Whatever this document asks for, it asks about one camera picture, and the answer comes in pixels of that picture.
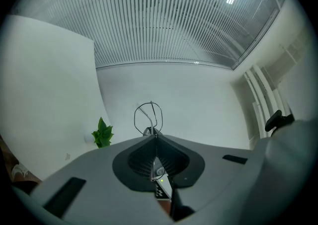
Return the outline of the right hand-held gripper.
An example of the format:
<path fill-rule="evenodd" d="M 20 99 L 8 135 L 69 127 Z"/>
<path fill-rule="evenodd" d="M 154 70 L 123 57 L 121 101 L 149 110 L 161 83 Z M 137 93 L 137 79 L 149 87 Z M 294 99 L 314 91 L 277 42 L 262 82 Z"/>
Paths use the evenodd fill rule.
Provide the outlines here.
<path fill-rule="evenodd" d="M 170 201 L 172 197 L 172 187 L 168 178 L 154 180 L 156 190 L 155 197 L 160 201 Z"/>

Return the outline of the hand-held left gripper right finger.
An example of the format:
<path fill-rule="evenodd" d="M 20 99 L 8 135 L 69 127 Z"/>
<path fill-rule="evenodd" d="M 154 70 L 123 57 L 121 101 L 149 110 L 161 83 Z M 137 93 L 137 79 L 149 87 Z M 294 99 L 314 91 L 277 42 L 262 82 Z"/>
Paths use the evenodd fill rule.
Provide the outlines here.
<path fill-rule="evenodd" d="M 294 121 L 253 150 L 158 136 L 158 150 L 181 165 L 172 175 L 170 214 L 158 225 L 273 225 L 298 219 L 295 206 L 318 159 L 318 122 Z"/>

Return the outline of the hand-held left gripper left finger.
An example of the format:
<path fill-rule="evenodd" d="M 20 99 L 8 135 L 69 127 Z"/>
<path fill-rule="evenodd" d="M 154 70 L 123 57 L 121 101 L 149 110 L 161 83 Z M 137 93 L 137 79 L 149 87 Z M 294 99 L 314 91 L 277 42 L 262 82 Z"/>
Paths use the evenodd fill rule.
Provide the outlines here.
<path fill-rule="evenodd" d="M 84 153 L 40 183 L 31 194 L 13 187 L 18 200 L 44 225 L 171 225 L 155 192 L 133 191 L 113 172 L 115 157 L 149 142 L 138 137 Z"/>

